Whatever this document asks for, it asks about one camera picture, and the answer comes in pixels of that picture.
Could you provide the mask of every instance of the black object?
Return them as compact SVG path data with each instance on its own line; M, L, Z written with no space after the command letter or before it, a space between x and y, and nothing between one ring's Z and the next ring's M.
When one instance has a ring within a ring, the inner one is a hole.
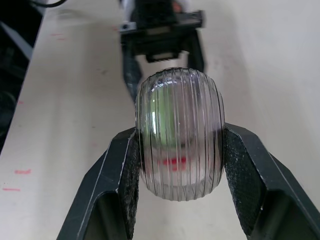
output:
M139 166L139 144L131 128L112 139L84 176L57 239L132 239Z
M57 2L54 2L54 3L41 3L41 2L38 2L38 1L29 1L29 2L34 4L37 7L41 7L41 8L55 8L55 7L61 6L66 1L68 1L68 0L60 0L60 1L57 1Z
M226 176L250 240L320 239L320 213L292 173L245 128L226 124ZM132 239L139 149L135 129L119 133L85 175L58 240Z
M197 28L203 12L174 13L171 0L136 0L132 21L121 26L123 78L133 101L142 73L135 58L145 55L148 63L177 59L189 53L188 68L204 72L205 62Z

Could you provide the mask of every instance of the white table surface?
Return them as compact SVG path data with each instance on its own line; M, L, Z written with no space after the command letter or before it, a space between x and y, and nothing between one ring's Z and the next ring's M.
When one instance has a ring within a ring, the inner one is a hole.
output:
M260 136L320 209L318 0L194 0L226 121ZM54 240L84 174L135 124L122 80L116 0L69 0L43 20L0 157L0 239ZM147 75L181 61L144 65ZM134 240L244 240L224 175L170 202L140 182Z

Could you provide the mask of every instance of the vertical ridge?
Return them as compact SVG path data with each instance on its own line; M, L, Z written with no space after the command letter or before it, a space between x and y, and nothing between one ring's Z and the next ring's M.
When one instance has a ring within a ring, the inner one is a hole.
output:
M223 139L222 139L222 136L221 136L221 134L223 132L223 127L222 127L222 116L221 116L222 114L221 114L221 106L220 106L220 99L219 99L219 91L218 91L218 88L216 86L216 83L214 81L212 81L212 82L213 82L213 85L214 85L214 88L215 88L215 91L216 91L216 99L217 99L219 113L220 113L219 114L220 129L217 129L217 132L220 131L220 137L219 137L219 132L218 132L218 138L220 139L220 144L223 145L224 143L223 143ZM222 162L222 153L221 153L221 151L219 152L219 160L220 160L220 169L219 169L219 172L218 172L219 177L218 177L218 181L217 181L216 185L219 184L219 181L220 181L221 176L222 176L222 168L224 167L223 166L223 162Z
M210 96L210 102L213 103L213 97L212 97L212 90L213 90L213 86L212 86L212 79L211 78L208 78L208 76L205 76L205 79L206 79L206 83L208 85L208 88L209 88L209 96ZM211 118L211 125L210 125L210 129L212 131L212 137L210 137L211 141L212 141L212 144L208 144L209 145L209 148L211 149L211 146L213 146L213 155L211 156L212 159L213 159L213 163L212 161L210 161L210 166L209 166L209 169L211 169L211 166L213 166L213 176L211 178L211 176L209 176L209 178L211 179L211 186L210 186L210 189L209 189L209 193L212 192L213 190L213 187L214 187L214 179L215 179L215 171L216 171L216 150L215 150L215 143L216 143L216 134L215 134L215 119L214 119L214 107L213 107L213 104L211 104L211 111L210 111L210 118Z
M156 190L156 183L155 183L155 170L154 170L154 156L152 153L152 147L153 147L153 141L152 141L152 124L150 124L150 120L152 119L151 116L151 103L150 103L150 92L151 92L151 81L148 81L148 88L147 88L147 94L148 94L148 105L147 105L147 112L148 112L148 127L149 127L149 141L150 141L150 156L151 156L151 165L149 161L149 166L152 167L152 176L150 176L150 179L153 181L153 188L154 188L154 194L157 195L157 190Z
M186 102L185 102L185 99L186 99L185 98L185 91L184 91L185 75L184 75L183 71L181 70L181 68L180 68L180 78L181 78L181 92L182 92L182 104L183 104L183 118L184 118L183 120L184 120L184 125L185 125L185 129L184 129L184 136L185 136L184 148L185 148L185 157L186 157L186 161L185 161L185 164L186 164L186 174L185 174L186 181L185 182L186 182L186 185L188 186L188 185L191 184L191 165L189 165L189 163L190 163L190 158L189 158L190 144L188 144L190 137L187 137L187 132L188 132L188 135L190 135L190 133L189 133L189 113L188 113L188 104L186 105ZM184 191L184 197L185 197L186 201L189 200L188 192L186 193Z
M190 73L190 69L188 69L188 77L189 77L189 81L190 81L190 88L191 88L191 96L192 96L192 111L193 111L193 121L194 121L194 145L195 145L195 193L194 193L194 197L193 199L197 199L197 189L198 189L198 178L199 178L199 152L198 152L198 131L197 128L199 128L198 126L198 111L196 112L196 105L197 105L197 96L195 95L195 91L194 91L194 83L193 80L190 78L191 73Z
M165 190L164 190L164 172L163 172L163 164L162 162L159 162L162 160L162 142L161 142L161 132L160 132L160 120L159 120L159 80L157 78L156 86L154 88L154 105L155 105L155 128L156 128L156 143L157 143L157 164L158 164L158 170L159 170L159 184L160 184L160 191L161 191L161 197L163 199L166 198L165 196Z
M167 80L167 71L164 70L162 73L164 74L164 82L163 82L163 98L164 98L164 103L169 108L169 95L168 95L168 80ZM168 176L168 188L169 188L169 199L173 200L173 191L172 191L172 167L170 170L171 164L169 164L169 149L168 149L168 113L167 111L164 111L165 113L165 149L166 149L166 160L167 160L167 176Z
M206 121L206 118L208 119L208 113L207 113L207 100L206 100L206 90L205 90L205 84L204 80L200 81L200 75L199 71L196 71L197 77L199 79L199 90L200 90L200 99L201 99L201 106L202 106L202 117L203 117L203 132L204 132L204 181L203 181L203 192L202 192L202 198L206 195L206 183L207 183L207 177L208 177L208 164L209 164L209 157L208 157L208 148L207 148L207 137L209 136L207 133L208 128L208 121Z
M143 93L143 90L145 88L145 85L142 84L141 86L141 89L140 89L140 92ZM142 94L138 94L139 98L138 98L138 101L137 101L137 106L136 106L136 109L137 109L137 128L138 128L138 139L139 139L139 150L140 150L140 167L141 167L141 171L142 171L142 179L143 179L143 176L144 176L144 182L148 188L148 185L147 185L147 176L146 176L146 168L144 168L144 164L143 164L143 161L145 161L145 159L142 159L142 157L144 157L144 155L142 154L142 149L143 149L143 142L141 140L141 136L142 136L142 133L141 133L141 112L142 112L142 103L141 103L141 98L142 98Z
M176 72L175 68L171 70L172 75L172 93L173 93L173 115L174 115L174 136L175 136L175 155L176 155L176 167L177 167L177 199L181 201L182 192L181 192L181 143L180 143L180 126L179 126L179 113L177 113L178 108L178 99L177 99L177 90L176 90Z

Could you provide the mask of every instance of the transparent plastic cup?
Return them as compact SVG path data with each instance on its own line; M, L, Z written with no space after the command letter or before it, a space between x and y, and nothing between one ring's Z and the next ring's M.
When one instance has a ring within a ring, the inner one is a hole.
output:
M214 81L188 68L169 68L143 82L136 99L140 175L163 199L204 197L224 171L224 105Z

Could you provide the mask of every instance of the red ink mark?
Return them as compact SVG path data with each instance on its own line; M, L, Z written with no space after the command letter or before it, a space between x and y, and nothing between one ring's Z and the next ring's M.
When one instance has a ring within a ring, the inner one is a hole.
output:
M187 165L186 165L186 162L187 162L187 159L185 156L181 157L180 159L181 161L181 164L179 166L180 170L181 171L185 171L187 169ZM168 166L168 165L172 165L172 171L173 172L176 172L178 171L178 165L177 165L177 158L176 157L173 157L171 159L165 159L162 161L162 164L165 165L165 166Z
M3 191L20 192L20 188L2 188Z
M28 170L15 170L14 171L15 174L25 174L25 175L28 175L31 173L31 169L28 169Z

